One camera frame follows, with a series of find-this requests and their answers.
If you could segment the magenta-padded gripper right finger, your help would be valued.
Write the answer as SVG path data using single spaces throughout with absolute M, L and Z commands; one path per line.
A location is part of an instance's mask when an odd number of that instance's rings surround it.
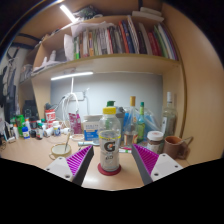
M 132 155 L 145 185 L 182 169 L 168 154 L 158 155 L 137 144 L 132 145 Z

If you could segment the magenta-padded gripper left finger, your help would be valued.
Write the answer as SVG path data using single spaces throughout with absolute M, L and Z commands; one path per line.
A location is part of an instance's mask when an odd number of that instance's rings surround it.
M 67 158 L 58 157 L 45 170 L 81 186 L 93 156 L 93 147 L 87 146 Z

